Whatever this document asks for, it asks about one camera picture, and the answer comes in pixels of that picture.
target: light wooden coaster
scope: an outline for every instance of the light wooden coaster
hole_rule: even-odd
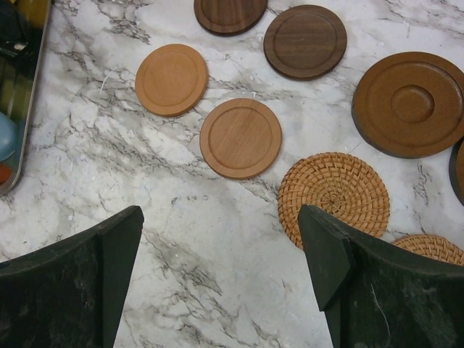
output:
[[[150,112],[175,117],[200,101],[208,78],[208,68],[200,53],[185,45],[167,45],[142,62],[136,75],[136,93]]]
[[[281,150],[282,130],[274,113],[253,99],[216,107],[200,133],[204,160],[219,175],[248,179],[264,172]]]

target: marble surface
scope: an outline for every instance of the marble surface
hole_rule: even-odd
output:
[[[379,59],[439,54],[464,68],[460,0],[314,0],[348,32],[341,64],[313,82],[278,76],[262,39],[270,22],[304,0],[270,0],[248,33],[219,38],[196,22],[191,0],[56,0],[51,11],[21,181],[0,198],[0,261],[82,231],[131,204],[146,222],[118,348],[331,347],[305,256],[277,216],[279,183],[318,152],[372,165],[391,196],[387,241],[446,236],[464,248],[464,208],[449,182],[450,150],[420,160],[368,146],[350,115],[355,86]],[[188,114],[155,117],[134,79],[157,47],[182,43],[207,60],[209,88]],[[237,97],[268,105],[283,148],[259,178],[218,177],[199,131],[216,105]]]

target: dark wooden coaster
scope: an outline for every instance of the dark wooden coaster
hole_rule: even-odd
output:
[[[361,136],[401,158],[441,152],[464,135],[464,74],[433,54],[382,59],[362,77],[352,116]]]
[[[341,20],[324,7],[302,5],[281,13],[264,38],[269,64],[295,80],[311,80],[338,65],[347,48]]]
[[[142,62],[136,75],[136,93],[150,112],[179,116],[203,97],[208,78],[208,68],[200,53],[185,45],[167,45]]]
[[[249,179],[264,172],[281,150],[274,113],[253,99],[234,99],[207,116],[200,133],[204,160],[219,175]]]
[[[232,36],[256,25],[266,11],[268,0],[195,0],[195,16],[209,32]]]
[[[449,160],[449,179],[456,196],[464,205],[464,138],[453,148]]]

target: large wooden coaster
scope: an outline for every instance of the large wooden coaster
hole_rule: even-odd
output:
[[[417,255],[464,266],[464,251],[443,237],[417,234],[398,239],[393,244]]]
[[[179,116],[200,101],[208,78],[208,68],[200,53],[185,45],[167,45],[142,62],[136,75],[136,93],[150,112]]]
[[[390,201],[374,169],[349,154],[325,153],[301,159],[287,172],[278,192],[283,229],[303,249],[298,214],[315,205],[348,225],[381,237],[389,222]]]
[[[422,52],[382,59],[362,77],[352,116],[361,136],[396,157],[441,152],[464,135],[464,74]]]
[[[200,25],[217,35],[231,36],[247,31],[264,15],[268,0],[195,0]]]
[[[464,205],[464,138],[453,148],[449,160],[449,179],[457,198]]]
[[[311,80],[338,65],[347,48],[341,20],[324,7],[302,5],[286,10],[270,24],[264,52],[278,73]]]
[[[226,178],[248,179],[276,160],[282,144],[277,117],[253,99],[234,99],[216,107],[200,133],[207,164]]]

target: rattan coaster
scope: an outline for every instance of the rattan coaster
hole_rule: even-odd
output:
[[[418,234],[398,239],[393,244],[417,255],[464,266],[464,251],[443,237]]]
[[[316,205],[372,236],[384,234],[390,216],[385,185],[374,169],[349,154],[325,153],[301,159],[283,178],[278,215],[283,229],[302,249],[298,213]]]

